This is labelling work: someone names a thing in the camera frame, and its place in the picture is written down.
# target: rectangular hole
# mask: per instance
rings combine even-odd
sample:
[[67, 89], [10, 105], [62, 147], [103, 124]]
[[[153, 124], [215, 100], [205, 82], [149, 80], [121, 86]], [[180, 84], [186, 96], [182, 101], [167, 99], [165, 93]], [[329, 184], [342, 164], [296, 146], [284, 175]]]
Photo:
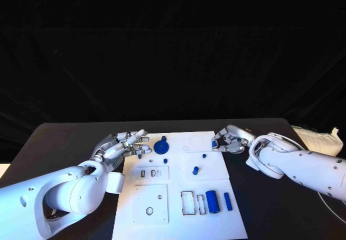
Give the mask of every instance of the rectangular hole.
[[193, 202], [193, 192], [192, 191], [182, 191], [182, 214], [183, 215], [195, 215], [195, 202]]
[[199, 214], [205, 215], [206, 214], [206, 205], [205, 205], [204, 195], [196, 196], [196, 201], [198, 201]]

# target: blue object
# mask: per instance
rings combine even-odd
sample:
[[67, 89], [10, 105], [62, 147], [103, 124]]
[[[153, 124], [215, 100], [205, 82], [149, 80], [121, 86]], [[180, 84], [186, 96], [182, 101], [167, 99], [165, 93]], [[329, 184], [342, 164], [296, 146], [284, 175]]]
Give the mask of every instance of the blue object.
[[221, 207], [219, 207], [217, 192], [215, 192], [215, 191], [208, 191], [208, 192], [205, 193], [205, 195], [206, 195], [209, 213], [211, 213], [211, 214], [217, 214], [217, 213], [221, 212]]
[[170, 146], [167, 144], [167, 138], [166, 136], [162, 136], [160, 141], [157, 141], [153, 145], [153, 150], [157, 154], [165, 154], [170, 149]]
[[198, 175], [198, 173], [199, 173], [199, 167], [196, 166], [195, 168], [193, 168], [193, 175]]
[[224, 193], [224, 196], [225, 196], [227, 210], [228, 210], [228, 211], [232, 211], [232, 205], [231, 205], [231, 200], [229, 200], [229, 193], [225, 192], [225, 193]]

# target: robotic arm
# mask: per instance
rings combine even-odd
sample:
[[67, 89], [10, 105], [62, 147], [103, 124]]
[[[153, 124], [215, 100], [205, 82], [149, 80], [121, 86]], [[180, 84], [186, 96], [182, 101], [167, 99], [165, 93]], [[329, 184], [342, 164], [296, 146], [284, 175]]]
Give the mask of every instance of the robotic arm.
[[[146, 135], [144, 130], [108, 135], [78, 166], [0, 189], [0, 239], [51, 238], [94, 212], [105, 192], [121, 193], [126, 176], [111, 171], [126, 157], [152, 152], [149, 145], [136, 144], [150, 140]], [[45, 205], [52, 210], [48, 217]]]
[[[227, 146], [219, 146], [221, 138]], [[300, 185], [346, 201], [345, 159], [304, 150], [291, 139], [276, 133], [255, 137], [248, 129], [234, 125], [228, 125], [212, 138], [214, 151], [238, 154], [247, 147], [247, 165], [255, 170], [276, 179], [287, 175]]]

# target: black table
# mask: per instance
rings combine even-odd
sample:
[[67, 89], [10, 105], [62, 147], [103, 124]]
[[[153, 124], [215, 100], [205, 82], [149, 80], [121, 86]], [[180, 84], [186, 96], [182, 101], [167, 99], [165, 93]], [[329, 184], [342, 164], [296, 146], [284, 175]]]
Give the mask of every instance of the black table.
[[[98, 141], [111, 133], [218, 132], [234, 124], [263, 135], [276, 132], [302, 145], [289, 122], [281, 118], [139, 121], [100, 123], [45, 123], [35, 130], [0, 178], [0, 188], [88, 160]], [[232, 190], [250, 239], [346, 239], [346, 225], [328, 210], [317, 193], [287, 176], [277, 180], [247, 164], [248, 154], [224, 153]], [[346, 206], [325, 196], [333, 208]], [[62, 230], [52, 239], [111, 239], [118, 195], [105, 193], [98, 209]]]

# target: black curtain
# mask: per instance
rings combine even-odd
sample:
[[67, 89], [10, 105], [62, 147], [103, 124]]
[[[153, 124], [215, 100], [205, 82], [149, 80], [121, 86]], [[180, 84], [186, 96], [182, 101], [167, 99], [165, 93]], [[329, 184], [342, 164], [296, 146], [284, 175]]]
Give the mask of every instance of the black curtain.
[[10, 4], [0, 161], [46, 122], [283, 117], [343, 136], [343, 3]]

